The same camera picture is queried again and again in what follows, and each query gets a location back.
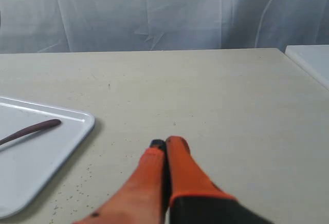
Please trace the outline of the black orange right gripper right finger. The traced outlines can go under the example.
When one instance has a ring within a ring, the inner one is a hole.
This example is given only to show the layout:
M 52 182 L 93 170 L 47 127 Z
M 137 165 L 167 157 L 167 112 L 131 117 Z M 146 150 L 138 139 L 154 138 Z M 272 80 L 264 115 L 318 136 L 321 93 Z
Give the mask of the black orange right gripper right finger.
M 170 136 L 166 146 L 170 223 L 270 223 L 218 188 L 195 162 L 184 138 Z

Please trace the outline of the black orange right gripper left finger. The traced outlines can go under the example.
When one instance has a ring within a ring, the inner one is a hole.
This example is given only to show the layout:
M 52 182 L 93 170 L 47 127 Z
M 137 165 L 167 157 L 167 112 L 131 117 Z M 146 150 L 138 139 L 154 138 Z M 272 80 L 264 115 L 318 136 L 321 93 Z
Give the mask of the black orange right gripper left finger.
M 76 223 L 164 223 L 166 211 L 166 144 L 155 139 L 123 186 L 101 207 Z

